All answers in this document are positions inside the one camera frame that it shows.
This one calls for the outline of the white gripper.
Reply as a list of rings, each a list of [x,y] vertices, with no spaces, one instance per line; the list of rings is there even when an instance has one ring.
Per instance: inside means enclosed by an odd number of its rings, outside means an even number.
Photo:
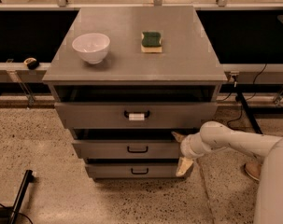
[[[184,157],[178,159],[176,170],[176,176],[181,177],[192,167],[193,159],[202,157],[210,152],[210,146],[202,140],[199,133],[186,136],[172,132],[172,135],[178,142],[181,142],[180,149]]]

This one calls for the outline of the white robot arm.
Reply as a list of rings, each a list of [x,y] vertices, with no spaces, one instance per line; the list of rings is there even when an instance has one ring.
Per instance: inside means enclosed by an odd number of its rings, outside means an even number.
[[[182,156],[177,176],[183,176],[193,161],[224,147],[262,162],[254,224],[283,224],[283,137],[234,131],[216,121],[203,124],[195,134],[173,133]]]

